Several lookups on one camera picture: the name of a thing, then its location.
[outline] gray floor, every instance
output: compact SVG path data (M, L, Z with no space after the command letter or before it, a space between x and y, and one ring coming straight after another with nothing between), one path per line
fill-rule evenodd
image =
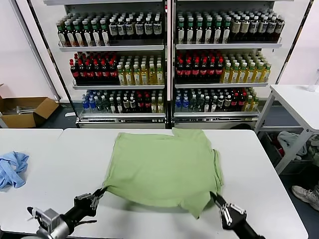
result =
M41 128L70 128L76 127L75 120L76 117L64 117L68 112L72 112L71 109L66 107L60 107L52 114L48 121L41 126ZM289 115L283 107L272 107L267 119L266 125L298 125L295 120ZM304 178L299 177L299 175L283 175L280 179L291 198L301 220L303 221L308 234L309 239L319 238L319 212L312 209L307 203L304 203L294 197L290 189L293 185L304 184ZM21 235L4 234L2 239L19 239Z

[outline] bottle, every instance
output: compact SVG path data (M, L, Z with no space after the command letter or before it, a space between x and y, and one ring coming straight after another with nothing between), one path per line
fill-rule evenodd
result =
M109 29L110 29L110 39L111 40L116 40L118 38L118 27L117 24L114 22L114 19L110 19L110 25L109 25Z
M155 97L151 98L151 108L152 108L152 113L157 113L157 105L156 105Z
M72 29L71 23L69 21L65 21L64 24L66 26L66 35L69 38L70 45L72 47L76 47L77 43L75 41L74 30Z
M211 32L212 32L212 27L211 27L212 21L213 21L212 17L207 18L206 28L205 28L205 39L204 39L205 44L209 44L211 42L210 38L211 38Z
M254 73L255 73L255 62L251 62L250 67L247 70L247 78L246 78L246 81L244 79L244 83L252 83Z
M241 22L240 26L240 34L239 34L239 39L238 41L244 42L247 40L247 33L249 29L249 16L245 16L244 20Z
M232 83L232 84L236 83L237 76L238 76L238 67L239 67L239 63L236 62L234 64L233 70L230 71L230 75L229 75L229 79L228 79L229 83Z
M252 102L253 102L253 96L249 95L247 101L244 104L242 111L249 111Z
M273 41L274 32L275 32L275 28L277 25L276 20L277 20L277 18L275 16L273 16L268 23L268 28L266 30L266 36L265 36L266 41Z
M256 82L256 83L261 82L261 75L263 74L263 72L264 72L264 63L259 62L258 68L256 70L256 77L255 77L254 82Z
M153 23L154 35L157 39L160 39L162 32L161 21L159 19L160 17L155 17L155 22Z
M225 104L224 104L224 110L229 111L230 110L230 104L231 104L231 95L228 95L225 98Z
M196 44L200 44L202 42L202 34L203 34L203 29L202 29L202 24L203 24L203 18L199 17L197 19L197 27L195 29L196 32Z
M246 62L243 62L241 64L241 68L238 72L238 77L237 77L237 80L236 80L236 83L244 83L244 79L247 78L247 71L246 71L246 68L247 68L247 63Z
M216 23L215 23L215 29L214 29L214 41L213 43L214 44L217 44L219 43L220 41L220 34L221 34L221 21L222 21L222 18L221 17L218 17L216 19Z
M230 62L227 62L225 70L220 77L220 83L224 83L224 84L228 83L229 74L230 74L230 66L231 66Z
M226 17L225 25L223 27L223 34L222 34L222 43L226 44L228 42L228 37L230 33L230 17Z
M260 21L258 31L256 33L256 41L265 41L265 32L268 27L268 17L264 16L264 19Z
M178 19L177 32L178 32L178 44L183 44L184 43L184 18L183 17L180 17Z
M266 69L264 70L263 74L260 77L260 82L268 82L268 78L270 75L270 68L271 64L267 64Z
M258 16L254 16L254 20L250 22L248 29L248 41L256 40L256 32L258 30L259 20Z
M214 112L216 110L217 101L218 101L218 97L217 96L213 96L213 101L212 101L212 105L211 105L211 112Z
M82 21L83 24L83 32L84 32L84 38L86 41L87 46L93 46L93 40L91 38L91 31L89 29L88 21L84 20Z
M254 111L254 112L257 111L258 101L259 101L259 98L255 97L255 99L253 100L252 104L250 105L249 111Z
M58 37L60 39L60 42L62 44L62 47L67 47L68 44L67 44L67 41L66 41L66 38L67 38L67 35L64 34L64 30L62 28L62 25L60 22L57 22L56 23L56 27L58 28Z
M195 112L196 103L197 103L196 95L192 95L192 98L189 102L189 108L188 108L189 112Z
M276 27L275 27L275 30L273 33L273 37L271 38L271 42L274 42L274 43L278 42L284 26L285 26L285 18L283 16L279 15L279 17L277 19L277 24L276 24Z
M238 42L240 26L241 26L240 16L237 16L236 19L232 22L232 25L231 25L230 40L232 42Z
M149 17L146 18L146 22L144 24L145 34L147 39L151 39L153 35L153 23Z

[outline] fridge shelf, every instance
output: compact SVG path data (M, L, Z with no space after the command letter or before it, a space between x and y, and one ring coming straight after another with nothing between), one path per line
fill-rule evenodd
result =
M280 48L280 43L227 43L227 44L177 44L177 50L192 50L192 49L256 49Z
M233 87L265 87L268 83L235 83L235 84L175 84L176 89L187 88L233 88Z

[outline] white wall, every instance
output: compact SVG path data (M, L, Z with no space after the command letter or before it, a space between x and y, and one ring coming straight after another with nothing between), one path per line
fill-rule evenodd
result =
M0 95L54 98L9 0L0 1Z
M319 1L315 0L280 84L314 84L319 77Z
M269 77L269 85L274 84L280 74L282 66L289 53L290 47L294 41L295 35L299 29L300 23L304 17L308 4L309 0L277 1L274 4L274 11L282 14L285 17L286 24L281 34L281 43L283 46L279 49L274 50L262 50L263 54L268 58L268 62L272 64L271 74ZM257 95L260 98L267 98L270 93L269 86L254 89L256 90Z

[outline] floor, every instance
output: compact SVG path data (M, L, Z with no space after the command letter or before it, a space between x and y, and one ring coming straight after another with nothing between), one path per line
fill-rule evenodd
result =
M73 111L67 106L59 107L41 128L66 129L76 127L76 117L65 117L65 114L69 112ZM298 125L283 107L272 107L266 119L266 125L280 125L281 123L282 125ZM280 179L308 231L309 239L319 238L319 212L312 209L307 203L297 199L290 191L293 185L311 189L318 182L319 168L311 166L310 169L307 168L300 175L281 175ZM13 234L4 234L2 238L0 236L1 239L19 239L21 237L22 235Z

